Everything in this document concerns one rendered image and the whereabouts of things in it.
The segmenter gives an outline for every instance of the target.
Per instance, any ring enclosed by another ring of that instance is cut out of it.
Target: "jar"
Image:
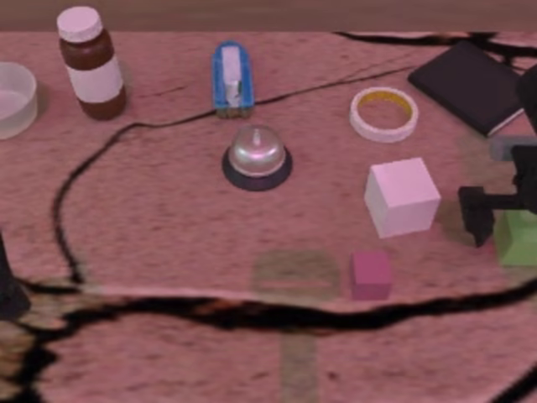
[[[60,51],[82,110],[109,120],[127,105],[127,93],[112,39],[91,7],[73,7],[57,19]]]

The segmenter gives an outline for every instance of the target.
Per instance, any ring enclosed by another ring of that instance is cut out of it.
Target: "tape ring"
[[[360,116],[358,109],[363,103],[373,99],[386,99],[398,103],[409,113],[409,120],[399,128],[376,128],[372,126]],[[414,132],[420,111],[414,99],[406,93],[388,86],[375,86],[359,92],[352,99],[349,115],[352,127],[365,139],[378,143],[396,143],[406,139]]]

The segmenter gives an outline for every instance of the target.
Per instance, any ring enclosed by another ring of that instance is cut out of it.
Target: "green block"
[[[537,266],[537,215],[504,212],[494,226],[494,242],[501,265]]]

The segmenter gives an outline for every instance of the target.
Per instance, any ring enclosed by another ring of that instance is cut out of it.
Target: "small dark pink block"
[[[352,296],[358,301],[386,300],[392,290],[392,269],[383,251],[355,252],[351,257]]]

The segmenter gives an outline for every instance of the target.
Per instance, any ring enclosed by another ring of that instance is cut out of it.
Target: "black wallet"
[[[520,76],[473,44],[461,41],[419,67],[409,82],[487,137],[522,112]]]

